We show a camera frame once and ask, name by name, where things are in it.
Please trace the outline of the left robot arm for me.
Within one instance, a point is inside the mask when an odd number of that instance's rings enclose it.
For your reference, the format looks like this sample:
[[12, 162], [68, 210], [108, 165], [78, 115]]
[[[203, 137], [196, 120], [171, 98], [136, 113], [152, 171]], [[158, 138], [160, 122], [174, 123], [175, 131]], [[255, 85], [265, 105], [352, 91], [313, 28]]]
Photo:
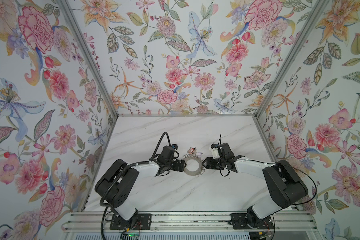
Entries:
[[148, 177], [163, 177], [170, 172], [183, 172], [187, 164], [179, 160], [178, 146], [165, 146], [150, 161], [127, 164], [116, 160], [95, 185], [95, 192], [101, 197], [100, 206], [110, 209], [124, 221], [138, 214], [128, 197], [136, 181]]

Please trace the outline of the bunch of keys red tag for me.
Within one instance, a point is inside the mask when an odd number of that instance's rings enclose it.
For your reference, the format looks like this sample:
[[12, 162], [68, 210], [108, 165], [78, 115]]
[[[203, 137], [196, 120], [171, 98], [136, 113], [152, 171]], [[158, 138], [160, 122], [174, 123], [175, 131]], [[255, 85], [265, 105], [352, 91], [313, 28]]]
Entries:
[[189, 154], [189, 155], [199, 155], [199, 153], [198, 153], [198, 151], [197, 151], [197, 148], [190, 148], [188, 151], [187, 151], [187, 153]]

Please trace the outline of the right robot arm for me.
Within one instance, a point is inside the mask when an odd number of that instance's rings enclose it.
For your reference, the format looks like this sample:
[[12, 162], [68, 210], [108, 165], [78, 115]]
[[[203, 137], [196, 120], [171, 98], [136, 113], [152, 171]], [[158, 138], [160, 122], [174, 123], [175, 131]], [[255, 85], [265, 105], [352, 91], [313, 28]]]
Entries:
[[203, 160], [204, 168], [249, 174], [265, 181], [268, 194], [247, 209], [249, 224], [255, 225], [308, 195], [307, 186], [287, 161], [266, 163], [236, 156], [227, 143], [212, 144], [210, 150], [212, 156]]

